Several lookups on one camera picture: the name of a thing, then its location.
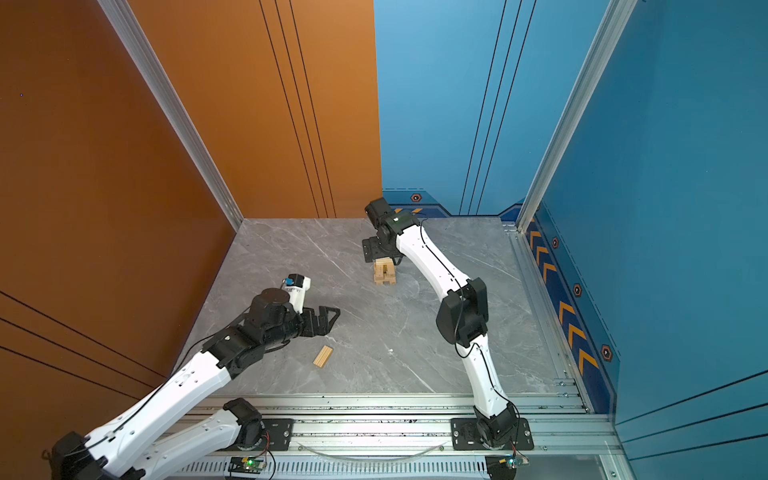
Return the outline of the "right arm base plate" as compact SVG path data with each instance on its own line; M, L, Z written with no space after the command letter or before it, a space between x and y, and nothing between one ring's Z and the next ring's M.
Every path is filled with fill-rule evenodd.
M470 450L516 450L532 451L535 448L533 434L526 418L521 418L512 429L502 446L493 447L481 439L475 418L452 418L450 420L452 448L456 451Z

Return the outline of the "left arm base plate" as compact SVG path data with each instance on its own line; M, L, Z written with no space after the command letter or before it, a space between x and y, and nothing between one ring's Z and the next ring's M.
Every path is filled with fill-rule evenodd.
M241 451L283 452L289 449L295 421L293 418L266 418L241 429L235 447Z

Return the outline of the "ribbed wood block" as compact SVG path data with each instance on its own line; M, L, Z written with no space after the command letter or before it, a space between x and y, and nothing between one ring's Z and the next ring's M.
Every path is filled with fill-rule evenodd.
M376 259L374 264L377 267L382 267L382 268L384 268L384 267L393 267L394 266L394 261L391 258L389 258L389 257L387 257L387 258L380 258L380 259Z

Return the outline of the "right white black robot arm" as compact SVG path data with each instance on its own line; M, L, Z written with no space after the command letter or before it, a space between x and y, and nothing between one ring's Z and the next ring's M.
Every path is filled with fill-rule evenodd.
M440 301L436 327L462 359L474 399L481 442L502 449L517 441L522 417L507 396L489 345L488 292L485 282L456 267L432 241L423 222L410 211L396 211L379 198L365 207L376 235L362 241L365 261L409 259Z

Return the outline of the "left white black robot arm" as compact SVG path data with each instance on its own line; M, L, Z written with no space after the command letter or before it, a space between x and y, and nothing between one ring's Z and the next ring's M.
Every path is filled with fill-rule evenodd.
M303 292L268 288L240 315L207 338L162 385L113 420L82 436L70 432L48 456L54 479L165 479L225 447L254 447L261 413L236 398L176 434L167 430L209 395L291 340L330 333L335 307L303 305Z

